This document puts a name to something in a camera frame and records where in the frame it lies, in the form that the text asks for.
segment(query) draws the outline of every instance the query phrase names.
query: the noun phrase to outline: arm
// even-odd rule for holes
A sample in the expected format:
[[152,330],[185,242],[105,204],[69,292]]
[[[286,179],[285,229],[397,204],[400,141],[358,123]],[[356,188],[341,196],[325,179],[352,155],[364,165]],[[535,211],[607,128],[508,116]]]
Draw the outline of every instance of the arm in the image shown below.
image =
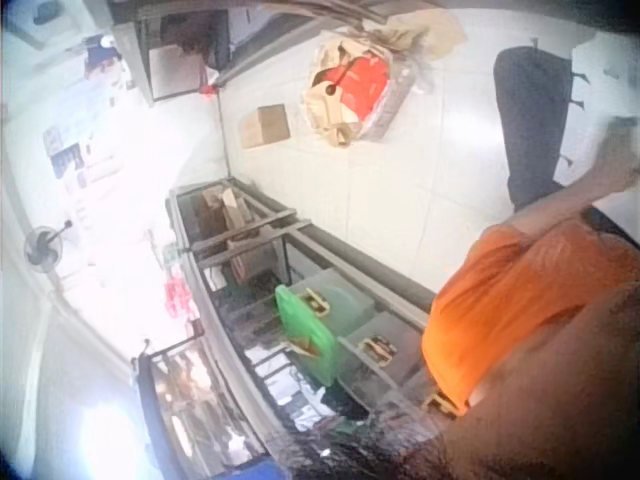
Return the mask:
[[593,202],[631,187],[640,173],[632,152],[634,129],[609,126],[594,166],[568,188],[551,194],[509,218],[510,225],[535,241],[560,222],[578,215]]

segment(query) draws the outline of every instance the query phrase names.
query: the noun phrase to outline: orange shirt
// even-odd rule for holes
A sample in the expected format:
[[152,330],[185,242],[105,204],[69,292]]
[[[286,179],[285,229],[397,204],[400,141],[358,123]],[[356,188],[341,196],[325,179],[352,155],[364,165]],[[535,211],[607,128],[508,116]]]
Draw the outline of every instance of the orange shirt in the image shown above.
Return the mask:
[[422,351],[461,412],[485,375],[540,326],[640,278],[631,245],[579,220],[526,240],[513,227],[487,230],[433,303]]

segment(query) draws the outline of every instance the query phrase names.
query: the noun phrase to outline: hand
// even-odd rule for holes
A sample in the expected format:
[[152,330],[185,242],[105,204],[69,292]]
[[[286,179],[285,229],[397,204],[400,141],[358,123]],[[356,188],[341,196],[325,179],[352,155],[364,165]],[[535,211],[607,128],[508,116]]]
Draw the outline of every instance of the hand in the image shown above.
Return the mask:
[[603,196],[623,192],[640,177],[640,158],[633,151],[633,137],[637,122],[616,119],[609,124],[600,144],[596,162],[585,175]]

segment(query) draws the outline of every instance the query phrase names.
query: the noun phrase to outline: fan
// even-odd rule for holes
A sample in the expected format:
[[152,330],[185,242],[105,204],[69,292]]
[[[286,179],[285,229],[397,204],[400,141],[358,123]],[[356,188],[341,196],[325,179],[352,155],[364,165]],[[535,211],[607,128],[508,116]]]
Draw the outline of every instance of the fan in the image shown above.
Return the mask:
[[56,231],[51,227],[38,227],[27,235],[24,241],[24,258],[36,272],[48,273],[62,258],[62,238],[60,235],[73,226],[71,220]]

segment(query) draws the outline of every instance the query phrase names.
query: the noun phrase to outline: dark pants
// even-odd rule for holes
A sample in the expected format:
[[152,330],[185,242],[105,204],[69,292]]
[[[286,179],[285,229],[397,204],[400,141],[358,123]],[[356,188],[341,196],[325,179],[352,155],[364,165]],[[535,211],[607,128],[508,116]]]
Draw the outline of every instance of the dark pants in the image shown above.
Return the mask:
[[[493,75],[509,163],[509,196],[517,212],[564,188],[553,176],[571,102],[571,61],[533,47],[511,48],[498,55]],[[593,229],[640,248],[600,210],[591,207],[583,217]]]

